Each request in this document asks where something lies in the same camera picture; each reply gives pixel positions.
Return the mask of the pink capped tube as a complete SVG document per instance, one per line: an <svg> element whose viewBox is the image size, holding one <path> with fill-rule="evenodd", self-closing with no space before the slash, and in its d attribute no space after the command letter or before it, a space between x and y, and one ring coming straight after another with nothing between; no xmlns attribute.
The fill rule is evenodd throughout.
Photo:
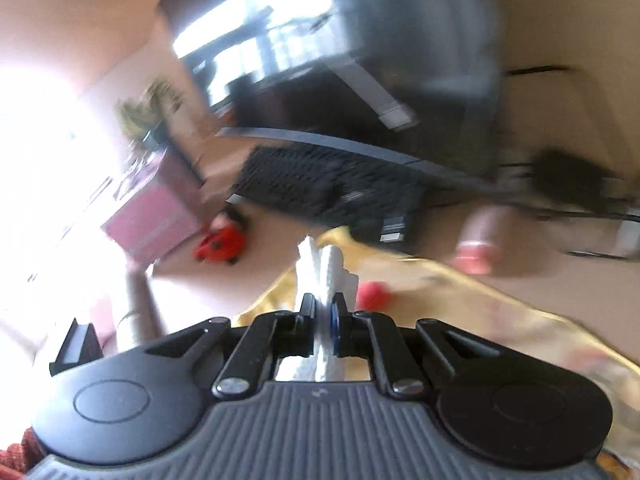
<svg viewBox="0 0 640 480"><path fill-rule="evenodd" d="M512 209L487 205L473 211L465 220L452 264L470 275L489 275L502 258Z"/></svg>

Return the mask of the white knitted cloth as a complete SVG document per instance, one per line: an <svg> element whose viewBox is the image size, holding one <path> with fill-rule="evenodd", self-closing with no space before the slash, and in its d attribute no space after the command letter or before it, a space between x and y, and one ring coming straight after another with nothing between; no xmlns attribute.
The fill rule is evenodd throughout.
<svg viewBox="0 0 640 480"><path fill-rule="evenodd" d="M296 310L303 307L309 294L314 300L314 327L311 356L283 358L276 370L277 382L344 382L346 366L334 353L331 302L336 294L344 296L347 310L355 307L359 278L344 268L341 249L335 245L318 247L311 236L298 244L296 271Z"/></svg>

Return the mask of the red white toy rocket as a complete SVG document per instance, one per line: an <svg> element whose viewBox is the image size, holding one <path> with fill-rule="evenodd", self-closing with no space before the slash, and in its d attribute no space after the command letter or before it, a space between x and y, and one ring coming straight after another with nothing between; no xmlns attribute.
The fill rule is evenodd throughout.
<svg viewBox="0 0 640 480"><path fill-rule="evenodd" d="M392 291L385 282L368 281L358 285L355 309L357 311L383 312L392 301Z"/></svg>

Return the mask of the pink box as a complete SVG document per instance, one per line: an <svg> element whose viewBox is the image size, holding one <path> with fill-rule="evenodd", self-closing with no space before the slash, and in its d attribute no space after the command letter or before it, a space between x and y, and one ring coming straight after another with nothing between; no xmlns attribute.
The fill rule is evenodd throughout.
<svg viewBox="0 0 640 480"><path fill-rule="evenodd" d="M170 151L155 154L131 180L134 186L107 207L101 229L131 260L148 266L201 229L202 185Z"/></svg>

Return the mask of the red knitted toy car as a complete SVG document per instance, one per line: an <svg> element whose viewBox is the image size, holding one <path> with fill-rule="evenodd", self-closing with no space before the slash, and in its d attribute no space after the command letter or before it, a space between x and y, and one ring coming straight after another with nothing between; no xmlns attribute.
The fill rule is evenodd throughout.
<svg viewBox="0 0 640 480"><path fill-rule="evenodd" d="M195 246L193 255L198 262L235 264L247 243L247 221L239 209L225 204L204 229L204 237Z"/></svg>

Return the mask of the black computer monitor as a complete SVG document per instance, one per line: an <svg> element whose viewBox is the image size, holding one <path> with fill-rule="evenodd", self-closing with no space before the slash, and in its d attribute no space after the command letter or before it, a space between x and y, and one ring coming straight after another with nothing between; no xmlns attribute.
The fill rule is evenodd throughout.
<svg viewBox="0 0 640 480"><path fill-rule="evenodd" d="M492 0L160 0L229 136L491 173L501 70Z"/></svg>

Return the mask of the potted plant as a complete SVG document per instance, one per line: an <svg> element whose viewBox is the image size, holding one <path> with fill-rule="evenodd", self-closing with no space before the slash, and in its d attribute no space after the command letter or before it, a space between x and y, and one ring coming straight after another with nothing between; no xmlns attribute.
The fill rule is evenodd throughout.
<svg viewBox="0 0 640 480"><path fill-rule="evenodd" d="M115 112L122 132L139 143L180 110L183 92L166 77L156 77L139 99L119 100Z"/></svg>

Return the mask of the black power adapter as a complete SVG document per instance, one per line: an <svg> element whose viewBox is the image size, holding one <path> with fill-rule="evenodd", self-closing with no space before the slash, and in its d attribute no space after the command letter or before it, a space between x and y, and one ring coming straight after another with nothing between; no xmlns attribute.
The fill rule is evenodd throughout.
<svg viewBox="0 0 640 480"><path fill-rule="evenodd" d="M612 174L588 159L547 148L534 156L530 177L534 190L550 200L593 212L606 209L605 182Z"/></svg>

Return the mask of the yellow cartoon towel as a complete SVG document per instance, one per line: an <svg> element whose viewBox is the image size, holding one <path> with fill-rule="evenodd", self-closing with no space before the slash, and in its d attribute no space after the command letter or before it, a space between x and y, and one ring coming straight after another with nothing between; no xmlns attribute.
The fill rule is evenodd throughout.
<svg viewBox="0 0 640 480"><path fill-rule="evenodd" d="M340 248L346 269L363 281L386 283L392 298L385 311L399 326L438 318L596 382L613 407L613 426L598 463L616 479L638 478L638 364L568 318L538 310L444 264L368 247L345 228L325 232L316 243Z"/></svg>

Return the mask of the black keyboard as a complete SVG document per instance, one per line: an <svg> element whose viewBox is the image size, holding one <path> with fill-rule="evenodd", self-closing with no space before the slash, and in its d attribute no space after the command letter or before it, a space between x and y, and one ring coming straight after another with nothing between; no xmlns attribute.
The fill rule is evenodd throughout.
<svg viewBox="0 0 640 480"><path fill-rule="evenodd" d="M261 145L233 185L246 200L328 228L358 242L412 255L427 182L417 172L368 156L310 144Z"/></svg>

